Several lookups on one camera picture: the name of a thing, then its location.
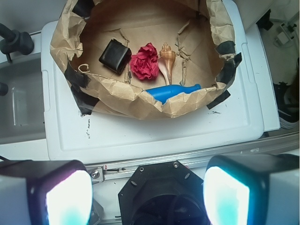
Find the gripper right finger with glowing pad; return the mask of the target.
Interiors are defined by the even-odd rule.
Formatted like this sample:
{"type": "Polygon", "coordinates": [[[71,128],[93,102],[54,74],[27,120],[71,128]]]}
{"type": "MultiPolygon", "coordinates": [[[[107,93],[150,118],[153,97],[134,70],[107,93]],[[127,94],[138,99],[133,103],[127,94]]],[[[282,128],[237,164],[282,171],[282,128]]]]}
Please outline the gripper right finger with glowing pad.
{"type": "Polygon", "coordinates": [[[213,225],[298,225],[300,158],[213,156],[204,176],[203,197],[213,225]]]}

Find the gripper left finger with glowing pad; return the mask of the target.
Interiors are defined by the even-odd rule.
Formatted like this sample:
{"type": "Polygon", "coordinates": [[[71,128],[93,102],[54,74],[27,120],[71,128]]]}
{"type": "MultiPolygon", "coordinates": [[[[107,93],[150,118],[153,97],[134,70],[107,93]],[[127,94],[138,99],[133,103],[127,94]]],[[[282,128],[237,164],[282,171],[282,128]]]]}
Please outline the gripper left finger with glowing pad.
{"type": "Polygon", "coordinates": [[[2,225],[86,225],[93,190],[84,164],[71,161],[2,161],[2,225]]]}

